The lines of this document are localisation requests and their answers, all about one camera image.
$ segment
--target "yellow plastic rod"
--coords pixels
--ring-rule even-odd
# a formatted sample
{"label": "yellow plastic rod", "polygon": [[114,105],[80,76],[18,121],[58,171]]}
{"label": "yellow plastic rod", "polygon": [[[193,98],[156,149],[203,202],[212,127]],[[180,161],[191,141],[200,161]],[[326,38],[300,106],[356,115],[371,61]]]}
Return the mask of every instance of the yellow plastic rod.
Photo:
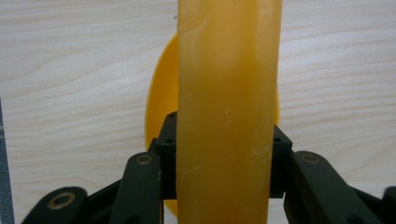
{"label": "yellow plastic rod", "polygon": [[179,224],[267,220],[280,0],[179,0]]}

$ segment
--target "screw hole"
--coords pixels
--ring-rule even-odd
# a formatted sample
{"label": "screw hole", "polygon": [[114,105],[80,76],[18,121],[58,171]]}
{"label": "screw hole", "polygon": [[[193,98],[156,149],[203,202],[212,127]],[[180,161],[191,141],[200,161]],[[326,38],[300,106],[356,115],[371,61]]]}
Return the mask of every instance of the screw hole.
{"label": "screw hole", "polygon": [[138,158],[136,158],[136,162],[140,165],[146,165],[151,163],[152,157],[150,157],[149,155],[143,155],[143,156],[139,156]]}
{"label": "screw hole", "polygon": [[174,143],[175,143],[175,140],[169,138],[169,139],[166,139],[165,142],[166,142],[167,144],[174,144]]}
{"label": "screw hole", "polygon": [[48,204],[49,209],[59,210],[67,207],[76,199],[76,194],[73,192],[63,192],[53,197]]}
{"label": "screw hole", "polygon": [[319,158],[316,157],[315,155],[312,154],[304,154],[301,156],[301,158],[308,163],[312,163],[312,164],[318,164],[319,163]]}

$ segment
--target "light wood surface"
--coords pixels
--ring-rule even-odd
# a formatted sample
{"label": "light wood surface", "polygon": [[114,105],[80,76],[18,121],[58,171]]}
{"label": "light wood surface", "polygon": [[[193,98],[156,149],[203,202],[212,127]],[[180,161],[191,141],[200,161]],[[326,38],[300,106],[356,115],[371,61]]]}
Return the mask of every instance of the light wood surface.
{"label": "light wood surface", "polygon": [[[112,183],[144,150],[149,83],[176,15],[176,0],[0,3],[16,223],[54,189]],[[280,127],[294,150],[381,196],[396,185],[396,1],[285,0],[281,36]],[[287,223],[281,201],[269,223]]]}

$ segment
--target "table surface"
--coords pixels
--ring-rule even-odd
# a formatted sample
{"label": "table surface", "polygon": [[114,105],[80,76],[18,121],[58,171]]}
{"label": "table surface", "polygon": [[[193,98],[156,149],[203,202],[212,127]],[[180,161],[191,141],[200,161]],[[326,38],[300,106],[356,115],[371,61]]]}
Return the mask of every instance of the table surface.
{"label": "table surface", "polygon": [[[396,1],[284,0],[281,129],[381,196],[396,185]],[[0,4],[0,97],[16,223],[48,192],[93,193],[145,150],[149,84],[177,0]],[[270,202],[269,223],[287,223]],[[169,214],[166,223],[177,223]]]}

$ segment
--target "yellow disc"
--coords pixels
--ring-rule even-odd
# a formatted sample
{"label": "yellow disc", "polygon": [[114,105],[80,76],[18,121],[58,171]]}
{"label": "yellow disc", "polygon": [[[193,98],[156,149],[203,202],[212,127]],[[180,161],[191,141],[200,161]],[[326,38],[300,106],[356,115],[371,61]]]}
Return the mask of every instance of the yellow disc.
{"label": "yellow disc", "polygon": [[[177,35],[174,35],[163,51],[148,92],[146,106],[145,139],[146,148],[158,137],[166,115],[177,111],[178,88]],[[276,94],[276,124],[279,123],[279,98]],[[165,200],[168,209],[177,216],[177,200]]]}

